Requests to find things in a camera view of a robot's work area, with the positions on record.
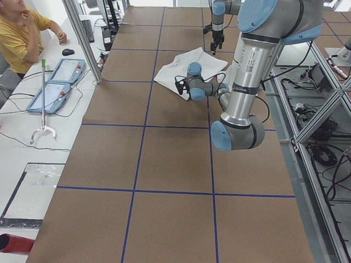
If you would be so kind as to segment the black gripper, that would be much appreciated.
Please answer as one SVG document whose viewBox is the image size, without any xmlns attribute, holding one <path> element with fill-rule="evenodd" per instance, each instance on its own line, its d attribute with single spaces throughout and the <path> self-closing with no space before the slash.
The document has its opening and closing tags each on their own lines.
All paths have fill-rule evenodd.
<svg viewBox="0 0 351 263">
<path fill-rule="evenodd" d="M 175 76 L 174 80 L 175 80 L 175 87 L 179 95 L 189 93 L 189 85 L 186 77 L 181 76 L 180 79 L 178 79 L 178 76 Z"/>
<path fill-rule="evenodd" d="M 206 25 L 202 31 L 204 35 L 212 32 L 213 41 L 211 42 L 210 50 L 212 55 L 215 55 L 217 48 L 219 47 L 222 49 L 222 45 L 225 41 L 224 24 L 209 24 Z"/>
</svg>

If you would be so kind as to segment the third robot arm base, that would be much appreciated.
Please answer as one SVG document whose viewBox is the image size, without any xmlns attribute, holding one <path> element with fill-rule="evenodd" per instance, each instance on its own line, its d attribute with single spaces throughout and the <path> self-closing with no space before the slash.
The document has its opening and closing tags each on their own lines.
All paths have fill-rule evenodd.
<svg viewBox="0 0 351 263">
<path fill-rule="evenodd" d="M 326 61 L 332 66 L 350 66 L 350 38 L 341 48 L 325 48 Z"/>
</svg>

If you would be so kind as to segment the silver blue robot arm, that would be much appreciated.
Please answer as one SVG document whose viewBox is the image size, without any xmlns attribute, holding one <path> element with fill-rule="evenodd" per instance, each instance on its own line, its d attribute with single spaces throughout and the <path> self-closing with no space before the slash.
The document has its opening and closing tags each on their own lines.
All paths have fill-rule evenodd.
<svg viewBox="0 0 351 263">
<path fill-rule="evenodd" d="M 211 51 L 224 42 L 224 17 L 237 16 L 242 45 L 232 85 L 207 83 L 201 65 L 192 62 L 187 74 L 175 86 L 179 94 L 188 93 L 195 101 L 214 96 L 223 108 L 218 121 L 211 125 L 211 139 L 221 151 L 244 150 L 259 146 L 264 139 L 262 122 L 251 113 L 269 54 L 277 45 L 304 43 L 318 38 L 322 29 L 323 1 L 213 1 Z"/>
<path fill-rule="evenodd" d="M 216 54 L 217 48 L 222 49 L 225 41 L 225 15 L 238 15 L 242 1 L 208 1 L 211 11 L 211 22 L 206 25 L 202 32 L 204 35 L 211 32 L 212 42 L 210 44 L 210 51 L 213 55 Z"/>
</svg>

